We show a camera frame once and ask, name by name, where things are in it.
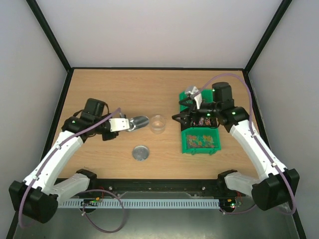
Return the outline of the black candy bin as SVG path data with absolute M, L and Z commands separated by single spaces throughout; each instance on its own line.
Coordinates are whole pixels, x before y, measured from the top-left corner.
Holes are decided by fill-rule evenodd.
M 219 127 L 219 123 L 217 122 L 217 119 L 212 116 L 200 117 L 199 125 L 200 125 L 199 127 L 195 127 L 195 128 L 207 127 L 207 128 L 214 129 Z

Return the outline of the green candy bin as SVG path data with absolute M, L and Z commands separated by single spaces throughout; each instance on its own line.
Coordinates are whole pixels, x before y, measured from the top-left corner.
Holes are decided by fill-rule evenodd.
M 181 132 L 181 152 L 213 155 L 221 150 L 217 128 L 190 127 Z
M 193 106 L 193 109 L 196 110 L 197 109 L 197 104 L 196 102 L 194 102 L 193 100 L 190 100 L 188 98 L 189 96 L 189 91 L 184 91 L 182 93 L 179 94 L 179 101 L 185 100 L 186 101 L 183 103 L 183 105 L 179 104 L 179 111 L 182 112 L 183 110 L 188 110 L 189 107 Z M 213 94 L 211 90 L 203 90 L 201 92 L 202 95 L 202 102 L 203 103 L 211 103 L 213 102 Z

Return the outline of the silver metal scoop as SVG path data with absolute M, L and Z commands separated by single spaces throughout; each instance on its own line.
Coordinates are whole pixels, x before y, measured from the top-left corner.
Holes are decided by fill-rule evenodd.
M 127 132 L 133 132 L 140 128 L 146 127 L 149 124 L 150 120 L 147 116 L 137 116 L 129 119 L 129 129 Z

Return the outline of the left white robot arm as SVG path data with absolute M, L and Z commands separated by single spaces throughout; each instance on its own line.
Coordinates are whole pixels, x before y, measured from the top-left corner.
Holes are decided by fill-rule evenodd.
M 28 226 L 23 217 L 46 223 L 63 202 L 77 194 L 96 190 L 97 175 L 86 169 L 79 169 L 60 183 L 56 183 L 56 180 L 87 139 L 101 135 L 103 141 L 112 140 L 120 131 L 130 128 L 130 121 L 122 114 L 121 109 L 104 114 L 103 111 L 107 108 L 104 101 L 89 98 L 84 109 L 65 120 L 56 142 L 37 167 L 21 182 L 12 182 L 9 194 L 13 207 L 18 212 L 21 228 Z

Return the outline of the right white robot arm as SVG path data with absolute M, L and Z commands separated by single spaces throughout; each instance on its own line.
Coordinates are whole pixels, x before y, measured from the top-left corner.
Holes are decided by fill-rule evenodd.
M 295 169 L 288 169 L 266 145 L 252 122 L 252 117 L 243 107 L 234 105 L 232 89 L 227 82 L 212 85 L 212 102 L 204 102 L 202 90 L 189 86 L 184 98 L 179 101 L 185 110 L 173 115 L 183 129 L 191 127 L 191 122 L 200 118 L 213 118 L 223 125 L 242 146 L 252 161 L 258 179 L 242 175 L 236 170 L 223 172 L 217 183 L 218 191 L 228 195 L 238 191 L 250 196 L 255 205 L 263 211 L 291 202 L 290 214 L 296 211 L 295 193 L 300 176 Z

